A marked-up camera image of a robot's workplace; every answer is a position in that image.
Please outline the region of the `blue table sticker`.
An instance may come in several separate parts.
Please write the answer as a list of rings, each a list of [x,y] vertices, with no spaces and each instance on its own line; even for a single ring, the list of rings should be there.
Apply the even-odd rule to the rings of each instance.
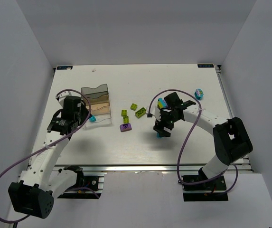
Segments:
[[[71,70],[73,66],[57,66],[56,70]]]
[[[213,64],[197,64],[198,68],[214,68]]]

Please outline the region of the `green lego brick lower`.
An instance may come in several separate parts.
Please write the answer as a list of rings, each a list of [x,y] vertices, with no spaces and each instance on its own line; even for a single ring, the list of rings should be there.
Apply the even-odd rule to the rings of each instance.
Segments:
[[[128,124],[130,121],[129,121],[129,117],[128,116],[124,116],[123,117],[123,123],[124,124]]]

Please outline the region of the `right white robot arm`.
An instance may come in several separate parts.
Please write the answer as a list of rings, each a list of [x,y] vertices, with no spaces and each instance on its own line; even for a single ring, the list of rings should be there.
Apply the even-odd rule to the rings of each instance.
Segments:
[[[213,136],[215,155],[200,168],[198,181],[194,182],[194,185],[219,178],[235,161],[253,151],[252,142],[240,118],[228,119],[218,116],[205,110],[194,96],[191,100],[184,102],[177,93],[176,89],[169,90],[169,95],[164,98],[165,107],[159,108],[150,105],[147,117],[155,117],[153,129],[159,137],[170,137],[174,123],[179,120],[191,123],[192,126],[182,144],[183,146],[188,142],[196,126]]]

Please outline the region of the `clear plastic bin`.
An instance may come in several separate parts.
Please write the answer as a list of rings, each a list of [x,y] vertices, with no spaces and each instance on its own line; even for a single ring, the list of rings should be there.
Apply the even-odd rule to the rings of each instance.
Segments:
[[[106,113],[91,112],[91,115],[95,116],[97,121],[92,123],[88,119],[85,125],[82,127],[85,130],[99,128],[99,127],[107,127],[112,124],[111,112],[106,112]]]

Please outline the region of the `teal small lego cube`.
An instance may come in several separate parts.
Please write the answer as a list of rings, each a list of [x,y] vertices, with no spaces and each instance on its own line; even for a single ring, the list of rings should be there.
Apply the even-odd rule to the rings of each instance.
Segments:
[[[89,121],[92,122],[92,123],[94,123],[94,122],[97,121],[97,119],[96,119],[95,116],[92,115],[92,116],[89,118]]]

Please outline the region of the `teal round printed lego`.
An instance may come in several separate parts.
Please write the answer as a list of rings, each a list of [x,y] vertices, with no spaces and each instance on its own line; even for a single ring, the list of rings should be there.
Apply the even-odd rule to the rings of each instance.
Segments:
[[[203,91],[199,88],[195,90],[194,95],[197,100],[202,100],[204,97]]]

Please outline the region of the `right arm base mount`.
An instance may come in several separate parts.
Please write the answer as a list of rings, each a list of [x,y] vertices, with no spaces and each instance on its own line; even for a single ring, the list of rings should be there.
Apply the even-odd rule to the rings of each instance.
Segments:
[[[226,182],[223,176],[199,185],[182,185],[185,202],[228,201]]]

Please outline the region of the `green tall lego brick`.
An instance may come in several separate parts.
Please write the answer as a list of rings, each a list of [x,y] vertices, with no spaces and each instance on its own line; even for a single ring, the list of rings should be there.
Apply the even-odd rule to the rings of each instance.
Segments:
[[[158,101],[158,108],[159,109],[162,109],[162,108],[165,108],[165,107],[166,107],[166,105],[165,105],[165,103],[163,101]]]

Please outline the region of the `amber plastic bin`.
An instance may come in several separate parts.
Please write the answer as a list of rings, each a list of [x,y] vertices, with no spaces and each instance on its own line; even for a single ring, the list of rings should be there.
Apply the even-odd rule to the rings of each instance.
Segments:
[[[94,116],[111,114],[109,95],[102,95],[98,98],[82,98],[86,108],[89,110],[89,103],[91,105],[91,114]]]

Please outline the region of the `left blue table sticker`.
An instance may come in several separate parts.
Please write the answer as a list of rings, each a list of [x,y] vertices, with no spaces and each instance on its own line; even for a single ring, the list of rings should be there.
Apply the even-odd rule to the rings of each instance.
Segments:
[[[73,66],[57,66],[56,70],[71,70]]]

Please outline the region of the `right blue table sticker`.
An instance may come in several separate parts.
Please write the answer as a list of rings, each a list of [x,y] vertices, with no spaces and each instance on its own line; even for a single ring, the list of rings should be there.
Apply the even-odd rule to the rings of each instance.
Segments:
[[[214,68],[213,64],[197,64],[198,68]]]

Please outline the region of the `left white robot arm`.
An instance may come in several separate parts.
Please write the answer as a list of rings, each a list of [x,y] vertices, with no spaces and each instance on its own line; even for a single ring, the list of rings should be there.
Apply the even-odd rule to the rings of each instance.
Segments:
[[[45,219],[56,198],[69,188],[84,185],[83,170],[75,165],[64,167],[53,179],[50,175],[71,139],[70,133],[85,122],[88,114],[80,97],[68,95],[63,99],[62,109],[53,115],[47,127],[45,150],[35,156],[20,181],[9,186],[9,197],[16,212]]]

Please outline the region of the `purple sloped lego brick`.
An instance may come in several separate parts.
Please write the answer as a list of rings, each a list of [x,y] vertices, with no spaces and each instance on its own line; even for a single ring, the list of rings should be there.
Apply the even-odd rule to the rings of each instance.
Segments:
[[[131,124],[130,123],[125,123],[120,125],[120,131],[121,132],[126,132],[132,130]]]

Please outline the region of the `green small lego brick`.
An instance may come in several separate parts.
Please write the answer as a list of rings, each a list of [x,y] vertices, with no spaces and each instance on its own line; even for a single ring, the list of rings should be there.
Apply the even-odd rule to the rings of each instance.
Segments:
[[[136,111],[137,107],[138,106],[136,104],[134,104],[134,103],[131,104],[131,110]]]

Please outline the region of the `green lego brick upper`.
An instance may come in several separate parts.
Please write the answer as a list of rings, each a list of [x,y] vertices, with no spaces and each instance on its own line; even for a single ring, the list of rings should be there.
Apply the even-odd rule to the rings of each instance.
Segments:
[[[121,116],[127,116],[127,110],[122,110],[121,111]]]

